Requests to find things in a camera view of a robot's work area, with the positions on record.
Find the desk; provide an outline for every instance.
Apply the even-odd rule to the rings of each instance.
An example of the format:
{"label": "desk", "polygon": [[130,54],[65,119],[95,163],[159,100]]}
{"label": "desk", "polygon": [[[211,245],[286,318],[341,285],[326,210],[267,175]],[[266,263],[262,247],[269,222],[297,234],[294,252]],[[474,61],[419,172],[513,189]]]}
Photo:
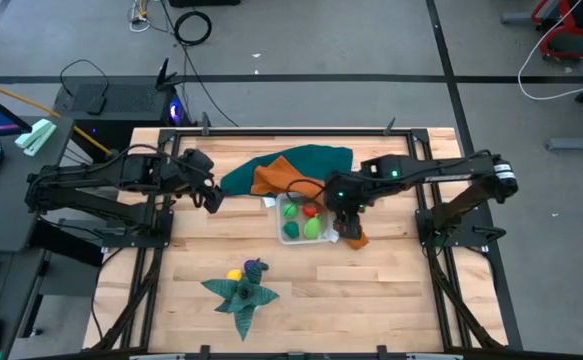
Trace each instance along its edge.
{"label": "desk", "polygon": [[[39,117],[22,117],[29,124]],[[44,250],[26,247],[37,214],[28,212],[24,197],[27,175],[44,165],[58,164],[73,128],[71,119],[59,119],[55,133],[35,157],[15,146],[16,136],[0,139],[0,319],[3,321],[2,350],[8,354],[16,338],[25,308],[44,260]]]}
{"label": "desk", "polygon": [[[460,156],[453,129],[428,130],[434,157]],[[132,144],[155,146],[158,134],[159,129],[136,129]],[[408,153],[406,141],[398,137],[274,135],[187,136],[180,151],[195,147],[205,152],[215,162],[218,181],[253,157],[309,143],[349,147],[356,163]],[[440,186],[445,200],[465,187],[461,182]],[[431,193],[427,197],[431,206]],[[143,198],[123,193],[119,200]],[[201,345],[210,345],[213,353],[375,352],[382,344],[390,352],[441,351],[431,278],[414,220],[417,206],[415,190],[377,201],[362,215],[370,244],[354,251],[344,242],[282,245],[274,209],[256,197],[226,198],[214,215],[183,198],[174,205],[173,238],[162,257],[149,352],[198,352]],[[465,302],[490,334],[506,343],[489,264],[466,249],[453,252]],[[135,249],[125,249],[102,270],[95,312],[103,329],[127,303],[135,257]],[[228,270],[258,257],[270,265],[263,285],[280,298],[259,309],[241,342],[233,317],[213,311],[221,299],[200,282],[224,278]],[[449,303],[447,313],[453,317]],[[141,320],[136,316],[132,345],[138,343]],[[451,322],[454,344],[459,344]],[[91,322],[84,346],[97,340]]]}

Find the orange cloth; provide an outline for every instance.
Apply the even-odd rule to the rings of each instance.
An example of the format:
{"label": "orange cloth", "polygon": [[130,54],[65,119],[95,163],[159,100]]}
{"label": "orange cloth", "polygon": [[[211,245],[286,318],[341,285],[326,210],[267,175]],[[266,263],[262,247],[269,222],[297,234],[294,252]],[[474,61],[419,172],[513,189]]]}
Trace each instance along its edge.
{"label": "orange cloth", "polygon": [[[251,193],[255,195],[266,194],[282,194],[287,192],[289,184],[297,179],[308,179],[324,186],[324,181],[312,179],[303,176],[291,165],[284,156],[280,156],[273,161],[269,166],[258,166],[253,174],[253,185],[251,186]],[[296,182],[291,185],[289,191],[300,193],[308,198],[316,196],[320,187],[309,182]],[[316,198],[316,202],[324,206],[324,193]],[[369,243],[367,236],[362,233],[359,240],[344,239],[349,246],[354,249],[360,249]]]}

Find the wooden table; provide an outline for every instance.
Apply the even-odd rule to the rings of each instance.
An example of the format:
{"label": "wooden table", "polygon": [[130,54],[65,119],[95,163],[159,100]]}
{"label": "wooden table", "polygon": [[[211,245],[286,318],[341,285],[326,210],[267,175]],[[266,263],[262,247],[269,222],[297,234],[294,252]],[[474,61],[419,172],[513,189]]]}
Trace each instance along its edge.
{"label": "wooden table", "polygon": [[[453,129],[428,130],[435,158],[460,156]],[[159,129],[136,129],[132,143],[155,146],[158,133]],[[189,137],[180,149],[202,150],[215,162],[212,171],[220,179],[253,157],[308,143],[349,147],[356,164],[383,154],[408,153],[404,139],[379,136]],[[447,183],[441,190],[449,200],[465,187],[466,183]],[[120,194],[122,202],[141,200],[136,194]],[[362,215],[370,244],[355,251],[345,242],[282,245],[274,209],[265,208],[256,197],[226,198],[214,215],[183,198],[174,205],[173,238],[162,260],[149,351],[198,352],[201,345],[210,345],[212,352],[235,353],[375,352],[383,344],[390,352],[441,351],[431,277],[415,226],[416,208],[414,190],[377,201]],[[490,334],[506,343],[487,260],[460,248],[454,255],[465,302]],[[105,332],[127,303],[135,257],[135,249],[126,249],[102,270],[95,311]],[[280,298],[256,312],[251,331],[241,342],[233,316],[213,311],[221,299],[200,282],[224,278],[227,271],[254,258],[270,265],[263,285]],[[452,309],[447,301],[452,337],[459,345]],[[136,316],[132,345],[139,339],[141,320]],[[97,340],[91,320],[84,345]]]}

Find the green cloth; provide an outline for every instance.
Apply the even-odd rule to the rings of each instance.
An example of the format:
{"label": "green cloth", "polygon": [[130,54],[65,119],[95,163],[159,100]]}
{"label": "green cloth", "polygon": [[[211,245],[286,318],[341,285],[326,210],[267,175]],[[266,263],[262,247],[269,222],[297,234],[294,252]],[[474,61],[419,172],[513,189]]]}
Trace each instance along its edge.
{"label": "green cloth", "polygon": [[275,154],[257,157],[233,170],[220,181],[227,196],[249,195],[253,185],[253,173],[258,166],[269,166],[284,156],[302,175],[318,180],[326,179],[332,171],[351,171],[353,150],[344,147],[304,145]]}

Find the black metal frame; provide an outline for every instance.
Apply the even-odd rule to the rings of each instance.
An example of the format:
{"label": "black metal frame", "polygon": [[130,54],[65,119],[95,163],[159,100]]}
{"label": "black metal frame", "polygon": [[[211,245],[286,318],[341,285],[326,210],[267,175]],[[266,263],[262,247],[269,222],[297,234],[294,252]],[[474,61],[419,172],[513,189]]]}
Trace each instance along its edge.
{"label": "black metal frame", "polygon": [[[208,128],[202,132],[199,129],[163,129],[158,137],[158,148],[164,150],[166,144],[172,142],[172,155],[177,156],[180,152],[180,140],[185,136],[404,136],[407,141],[409,155],[417,158],[417,142],[421,143],[422,153],[425,159],[432,159],[432,149],[429,143],[428,131],[426,129],[382,129],[382,128],[360,128],[360,129],[328,129],[328,128],[254,128],[254,129],[214,129]],[[440,188],[437,184],[430,184],[433,195],[434,205],[442,202]],[[418,210],[423,212],[427,210],[426,197],[424,195],[424,185],[416,186],[416,195],[418,201]],[[469,222],[473,223],[474,217],[470,217]],[[501,347],[488,336],[488,333],[482,328],[470,310],[462,301],[460,284],[455,267],[455,259],[451,246],[443,247],[444,259],[446,264],[446,274],[442,270],[435,252],[434,241],[424,242],[427,250],[427,261],[431,271],[431,280],[434,292],[435,306],[440,326],[440,336],[443,344],[444,353],[464,356],[465,359],[526,359],[526,358],[569,358],[583,359],[580,355],[565,355],[552,353],[539,353],[522,351],[519,345],[519,339],[514,339],[515,344],[508,347]],[[129,292],[129,301],[122,314],[107,331],[104,339],[93,346],[90,351],[79,354],[65,355],[54,357],[54,359],[129,359],[131,355],[148,354],[148,346],[151,337],[151,326],[153,312],[158,289],[158,279],[162,263],[163,249],[154,249],[153,259],[147,274],[142,277],[146,261],[146,249],[138,249],[136,256],[133,277],[131,280],[131,289]],[[141,338],[139,347],[129,347],[131,332],[134,323],[134,314],[144,296],[147,296],[146,307],[143,316]],[[446,310],[445,298],[447,296],[455,307],[455,315],[458,322],[461,347],[454,346],[451,338],[449,327],[449,318]],[[505,330],[507,321],[505,314],[503,323]],[[480,346],[486,349],[476,349],[471,347],[470,331],[478,339]],[[111,350],[118,337],[122,335],[120,350]],[[210,347],[202,345],[199,353],[186,353],[187,359],[417,359],[416,353],[389,353],[385,345],[379,345],[376,353],[333,353],[333,354],[310,354],[310,353],[211,353]]]}

